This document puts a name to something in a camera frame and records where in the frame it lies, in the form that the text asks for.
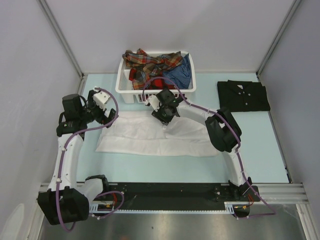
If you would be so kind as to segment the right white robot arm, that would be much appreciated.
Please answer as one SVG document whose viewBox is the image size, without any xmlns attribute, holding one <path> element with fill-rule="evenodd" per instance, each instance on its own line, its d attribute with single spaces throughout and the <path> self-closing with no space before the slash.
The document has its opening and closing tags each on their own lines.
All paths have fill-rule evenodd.
<svg viewBox="0 0 320 240">
<path fill-rule="evenodd" d="M 164 125 L 168 125 L 175 117 L 184 117 L 204 125 L 211 145 L 222 153 L 227 167 L 229 193 L 224 198 L 254 200 L 257 190 L 252 186 L 240 155 L 242 131 L 227 108 L 209 110 L 189 102 L 182 94 L 176 97 L 169 89 L 149 96 L 144 104 L 153 108 L 152 116 Z"/>
</svg>

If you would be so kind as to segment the white long sleeve shirt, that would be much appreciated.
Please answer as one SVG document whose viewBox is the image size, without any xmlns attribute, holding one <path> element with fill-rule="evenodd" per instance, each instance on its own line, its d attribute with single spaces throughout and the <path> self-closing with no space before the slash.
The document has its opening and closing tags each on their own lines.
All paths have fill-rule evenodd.
<svg viewBox="0 0 320 240">
<path fill-rule="evenodd" d="M 185 117 L 174 117 L 163 125 L 151 111 L 121 111 L 109 128 L 104 128 L 97 152 L 160 157 L 215 157 L 204 125 Z"/>
</svg>

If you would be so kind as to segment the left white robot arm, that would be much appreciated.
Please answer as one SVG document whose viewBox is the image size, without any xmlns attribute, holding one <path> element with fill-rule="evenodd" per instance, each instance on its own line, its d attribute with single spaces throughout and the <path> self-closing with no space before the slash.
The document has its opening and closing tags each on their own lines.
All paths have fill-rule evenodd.
<svg viewBox="0 0 320 240">
<path fill-rule="evenodd" d="M 56 135 L 58 151 L 54 172 L 45 192 L 40 192 L 37 203 L 48 222 L 65 227 L 89 217 L 90 204 L 94 199 L 105 200 L 111 188 L 104 175 L 93 175 L 77 185 L 77 170 L 85 134 L 96 122 L 99 128 L 109 128 L 119 116 L 116 105 L 107 111 L 108 100 L 115 97 L 105 89 L 95 87 L 87 98 L 79 94 L 69 94 L 62 98 L 63 112 L 59 116 Z"/>
</svg>

